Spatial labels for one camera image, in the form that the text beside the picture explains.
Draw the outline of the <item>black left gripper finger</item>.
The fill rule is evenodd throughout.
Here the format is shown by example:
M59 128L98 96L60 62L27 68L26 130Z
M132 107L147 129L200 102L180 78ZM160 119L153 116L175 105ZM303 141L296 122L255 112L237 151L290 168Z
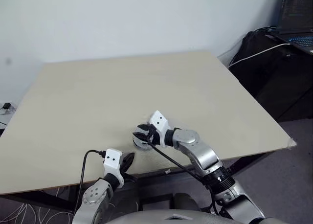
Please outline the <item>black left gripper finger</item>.
M134 157L124 157L123 160L127 161L127 170L128 170L133 163Z
M135 153L128 153L123 157L122 166L131 166L135 157Z

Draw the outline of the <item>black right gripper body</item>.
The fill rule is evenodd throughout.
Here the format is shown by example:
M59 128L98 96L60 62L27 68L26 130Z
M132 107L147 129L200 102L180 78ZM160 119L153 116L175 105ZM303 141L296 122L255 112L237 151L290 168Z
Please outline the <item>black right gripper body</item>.
M148 125L147 137L148 137L147 144L149 146L161 145L160 135L159 135L159 133L158 133L158 131L154 125Z

